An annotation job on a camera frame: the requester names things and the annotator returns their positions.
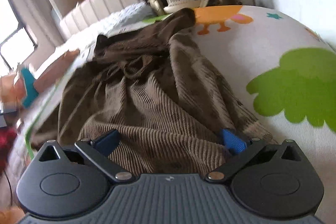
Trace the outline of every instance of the metal screw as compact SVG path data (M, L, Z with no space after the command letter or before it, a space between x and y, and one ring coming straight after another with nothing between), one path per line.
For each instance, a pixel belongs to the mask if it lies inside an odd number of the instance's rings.
M210 172L208 174L208 178L211 180L221 180L225 177L225 175L221 172Z
M130 172L119 172L115 175L115 178L118 180L129 180L132 178L132 174Z

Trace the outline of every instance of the orange animal print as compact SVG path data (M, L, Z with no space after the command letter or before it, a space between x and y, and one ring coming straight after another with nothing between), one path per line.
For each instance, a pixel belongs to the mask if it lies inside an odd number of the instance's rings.
M225 32L230 30L230 27L225 26L225 21L231 19L240 24L248 24L253 21L253 18L239 14L242 5L228 5L228 6L211 6L204 8L195 8L196 23L203 24L203 30L197 34L208 34L208 27L211 24L219 24L218 32Z

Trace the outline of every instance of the beige tufted headboard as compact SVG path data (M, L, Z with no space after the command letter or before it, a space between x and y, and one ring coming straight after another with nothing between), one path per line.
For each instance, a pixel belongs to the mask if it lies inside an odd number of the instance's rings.
M59 25L69 39L73 34L134 3L139 3L139 0L84 0L63 17Z

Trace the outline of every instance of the teal object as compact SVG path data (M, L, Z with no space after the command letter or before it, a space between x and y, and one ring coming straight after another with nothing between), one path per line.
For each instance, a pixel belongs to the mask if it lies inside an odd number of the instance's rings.
M298 48L283 54L280 66L246 86L257 93L253 107L262 116L285 111L289 122L305 117L314 127L326 123L336 132L336 54L322 48Z
M36 79L31 74L31 72L28 70L28 68L21 69L20 75L23 77L26 92L27 92L27 96L24 98L22 105L24 108L28 108L39 95L39 93L36 91L36 89L33 86L33 83L35 82Z
M282 18L278 14L271 14L271 13L267 13L267 17L271 17L271 18L275 18L275 19L281 19Z

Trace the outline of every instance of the knitted blanket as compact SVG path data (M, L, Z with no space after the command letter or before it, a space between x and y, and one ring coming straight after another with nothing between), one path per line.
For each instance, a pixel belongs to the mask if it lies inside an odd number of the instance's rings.
M111 160L134 174L206 174L230 157L219 132L235 128L274 142L182 29L195 24L182 9L162 22L107 38L76 70L62 101L36 136L54 132L61 145L121 134Z

